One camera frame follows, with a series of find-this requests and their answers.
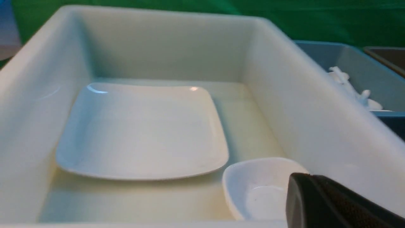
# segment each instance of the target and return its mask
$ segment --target bin wall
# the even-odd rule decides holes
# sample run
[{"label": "bin wall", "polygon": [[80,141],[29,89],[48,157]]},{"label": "bin wall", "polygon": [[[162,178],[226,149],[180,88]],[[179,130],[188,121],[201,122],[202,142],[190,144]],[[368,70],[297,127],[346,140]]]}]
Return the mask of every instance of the bin wall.
[{"label": "bin wall", "polygon": [[98,77],[241,81],[253,18],[80,11]]},{"label": "bin wall", "polygon": [[256,30],[244,82],[283,151],[405,216],[403,142],[276,31]]},{"label": "bin wall", "polygon": [[70,16],[58,12],[0,71],[1,223],[36,222],[70,107],[92,77]]}]

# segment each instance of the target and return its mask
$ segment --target white plastic bin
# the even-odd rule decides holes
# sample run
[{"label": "white plastic bin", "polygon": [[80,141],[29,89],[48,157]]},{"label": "white plastic bin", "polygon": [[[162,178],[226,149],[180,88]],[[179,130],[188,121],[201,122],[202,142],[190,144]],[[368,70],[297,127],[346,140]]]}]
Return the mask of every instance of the white plastic bin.
[{"label": "white plastic bin", "polygon": [[70,108],[90,82],[204,87],[228,164],[289,157],[405,216],[405,144],[271,22],[66,6],[0,71],[0,223],[232,219],[223,169],[135,182],[56,168]]}]

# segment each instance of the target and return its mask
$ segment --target white toy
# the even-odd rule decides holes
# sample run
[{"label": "white toy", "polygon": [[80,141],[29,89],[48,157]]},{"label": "white toy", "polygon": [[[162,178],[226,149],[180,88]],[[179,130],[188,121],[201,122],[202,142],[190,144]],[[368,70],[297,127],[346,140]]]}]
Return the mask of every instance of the white toy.
[{"label": "white toy", "polygon": [[370,111],[385,111],[380,103],[369,99],[371,91],[364,90],[361,94],[358,94],[357,91],[353,88],[353,86],[349,82],[350,76],[344,72],[342,72],[338,67],[331,67],[329,68],[332,72],[329,72],[333,80],[343,86],[346,92],[356,99],[360,104],[366,107]]}]

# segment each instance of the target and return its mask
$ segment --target black object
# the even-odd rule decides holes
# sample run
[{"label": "black object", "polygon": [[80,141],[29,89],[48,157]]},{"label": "black object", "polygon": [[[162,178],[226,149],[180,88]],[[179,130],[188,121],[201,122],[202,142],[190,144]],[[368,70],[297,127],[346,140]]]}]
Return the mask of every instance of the black object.
[{"label": "black object", "polygon": [[5,60],[0,60],[0,70],[3,68],[3,66],[10,60],[11,58],[5,59]]},{"label": "black object", "polygon": [[404,228],[405,219],[325,176],[293,173],[288,184],[289,228]]},{"label": "black object", "polygon": [[379,116],[378,117],[387,127],[395,132],[405,141],[405,117],[403,116]]}]

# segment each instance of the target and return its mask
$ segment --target white tray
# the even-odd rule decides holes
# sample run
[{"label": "white tray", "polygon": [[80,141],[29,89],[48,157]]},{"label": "white tray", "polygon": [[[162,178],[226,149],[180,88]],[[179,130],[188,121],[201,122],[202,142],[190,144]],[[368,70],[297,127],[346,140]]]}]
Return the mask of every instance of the white tray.
[{"label": "white tray", "polygon": [[173,181],[110,181],[56,168],[55,148],[78,92],[106,78],[203,87],[221,117],[228,164],[289,157],[405,216],[403,141],[271,22],[64,6],[0,70],[0,223],[232,219],[220,170]]},{"label": "white tray", "polygon": [[228,157],[205,89],[109,83],[82,89],[56,151],[64,170],[121,180],[197,176]]}]

